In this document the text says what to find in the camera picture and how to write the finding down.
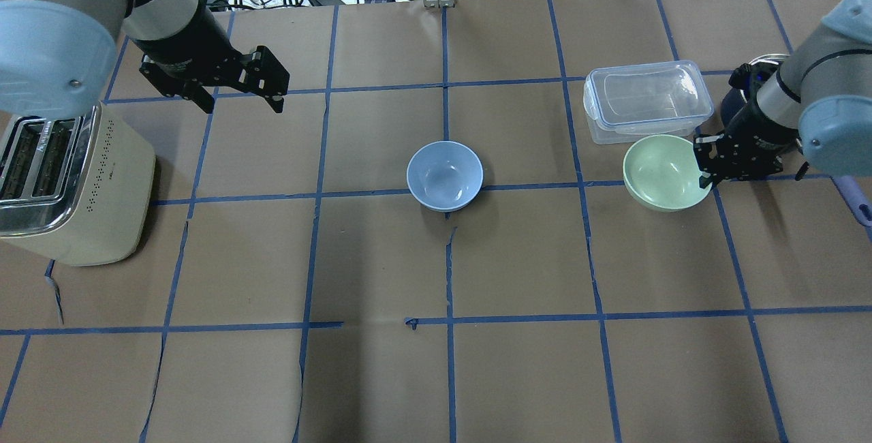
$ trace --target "blue handle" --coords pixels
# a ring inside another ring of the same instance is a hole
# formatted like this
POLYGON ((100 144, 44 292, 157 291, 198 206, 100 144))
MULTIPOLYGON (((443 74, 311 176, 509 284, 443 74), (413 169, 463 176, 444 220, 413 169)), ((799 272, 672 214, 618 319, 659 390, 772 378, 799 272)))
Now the blue handle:
POLYGON ((847 207, 851 209, 851 213, 857 219, 857 223, 872 228, 872 204, 869 199, 863 194, 863 189, 851 176, 841 176, 831 178, 832 184, 839 190, 842 200, 845 201, 847 207))

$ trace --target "plastic food container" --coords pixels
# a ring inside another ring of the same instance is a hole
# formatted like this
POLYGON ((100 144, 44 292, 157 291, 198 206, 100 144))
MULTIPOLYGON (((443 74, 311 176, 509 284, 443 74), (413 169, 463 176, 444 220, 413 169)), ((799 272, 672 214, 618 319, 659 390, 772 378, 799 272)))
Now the plastic food container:
POLYGON ((714 104, 693 61, 597 68, 585 82, 588 127, 597 144, 648 135, 687 136, 711 117, 714 104))

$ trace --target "toaster slot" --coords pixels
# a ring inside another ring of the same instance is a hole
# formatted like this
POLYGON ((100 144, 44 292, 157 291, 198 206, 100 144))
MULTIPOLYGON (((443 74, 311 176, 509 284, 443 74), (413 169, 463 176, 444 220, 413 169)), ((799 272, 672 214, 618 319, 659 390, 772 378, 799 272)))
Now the toaster slot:
POLYGON ((51 196, 55 194, 57 182, 63 172, 63 163, 69 153, 69 142, 72 139, 75 121, 57 121, 52 124, 49 141, 46 144, 46 154, 37 181, 33 188, 34 197, 51 196))
POLYGON ((19 129, 15 148, 10 152, 6 163, 6 179, 3 180, 3 189, 0 189, 0 200, 16 200, 22 197, 43 126, 44 123, 25 123, 19 129))

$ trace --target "toaster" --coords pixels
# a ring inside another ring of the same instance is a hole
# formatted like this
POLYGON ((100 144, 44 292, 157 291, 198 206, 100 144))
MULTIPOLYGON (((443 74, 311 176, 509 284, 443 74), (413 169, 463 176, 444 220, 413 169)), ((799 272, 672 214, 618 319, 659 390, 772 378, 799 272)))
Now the toaster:
POLYGON ((136 249, 155 151, 109 107, 68 119, 13 116, 0 151, 0 241, 70 266, 136 249))

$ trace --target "container lid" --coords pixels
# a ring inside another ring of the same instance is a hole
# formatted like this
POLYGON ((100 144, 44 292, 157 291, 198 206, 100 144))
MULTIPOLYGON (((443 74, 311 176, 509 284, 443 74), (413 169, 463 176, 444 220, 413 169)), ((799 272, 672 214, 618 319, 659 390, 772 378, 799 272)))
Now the container lid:
POLYGON ((624 134, 692 128, 714 113, 700 68, 688 60, 597 68, 585 95, 597 124, 624 134))

